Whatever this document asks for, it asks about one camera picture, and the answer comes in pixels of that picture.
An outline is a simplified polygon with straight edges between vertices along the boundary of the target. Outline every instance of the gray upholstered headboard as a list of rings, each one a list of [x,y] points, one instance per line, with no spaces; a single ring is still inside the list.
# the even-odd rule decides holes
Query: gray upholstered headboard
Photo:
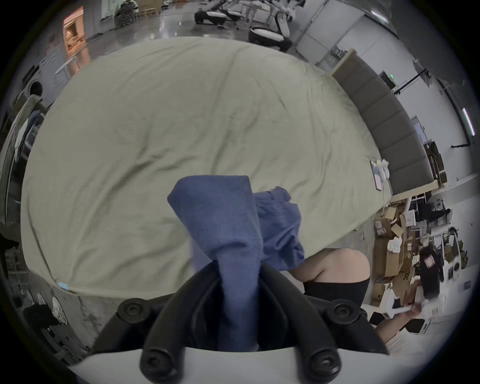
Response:
[[[432,183],[427,154],[410,118],[373,69],[350,51],[332,76],[356,105],[380,155],[390,163],[393,194]]]

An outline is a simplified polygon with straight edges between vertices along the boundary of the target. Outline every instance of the mattress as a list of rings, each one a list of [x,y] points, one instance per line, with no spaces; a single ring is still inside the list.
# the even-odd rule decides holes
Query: mattress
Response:
[[[192,267],[167,195],[199,174],[287,189],[308,257],[383,206],[379,157],[340,85],[291,55],[206,37],[136,44],[79,71],[46,115],[22,189],[25,261],[72,293],[174,292]]]

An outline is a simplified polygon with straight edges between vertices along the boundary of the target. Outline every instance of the blue cloth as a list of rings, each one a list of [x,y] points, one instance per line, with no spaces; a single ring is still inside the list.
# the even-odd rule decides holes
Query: blue cloth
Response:
[[[264,243],[262,260],[277,271],[289,271],[304,260],[303,248],[298,240],[300,211],[291,197],[280,187],[254,193],[255,208]],[[192,241],[192,265],[196,272],[212,260]]]
[[[192,237],[195,267],[218,261],[224,293],[218,350],[256,348],[261,261],[277,269],[303,261],[300,212],[289,200],[279,187],[253,195],[246,176],[189,176],[168,196]]]

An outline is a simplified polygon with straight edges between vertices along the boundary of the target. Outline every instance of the human arm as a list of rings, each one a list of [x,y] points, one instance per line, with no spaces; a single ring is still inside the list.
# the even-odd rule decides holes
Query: human arm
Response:
[[[420,284],[419,281],[416,281],[412,284],[407,291],[405,292],[405,297],[403,299],[403,306],[408,306],[413,304],[415,301],[415,293],[417,292],[417,286]],[[419,304],[414,304],[410,311],[402,312],[396,314],[392,319],[383,320],[375,328],[377,336],[382,340],[383,343],[390,341],[400,329],[402,329],[411,319],[421,313],[421,306]]]

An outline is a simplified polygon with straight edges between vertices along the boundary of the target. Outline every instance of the person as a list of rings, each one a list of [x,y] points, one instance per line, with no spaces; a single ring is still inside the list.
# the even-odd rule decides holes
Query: person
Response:
[[[370,281],[370,263],[360,251],[325,248],[289,271],[303,283],[305,295],[361,306]]]
[[[362,252],[349,248],[323,249],[289,272],[303,283],[305,295],[328,301],[347,299],[359,306],[370,281],[368,258]],[[419,284],[416,281],[409,287],[403,305],[413,304]],[[408,332],[405,325],[420,313],[421,306],[415,304],[411,310],[385,319],[375,328],[389,353],[413,366],[421,364],[426,354],[420,337]]]

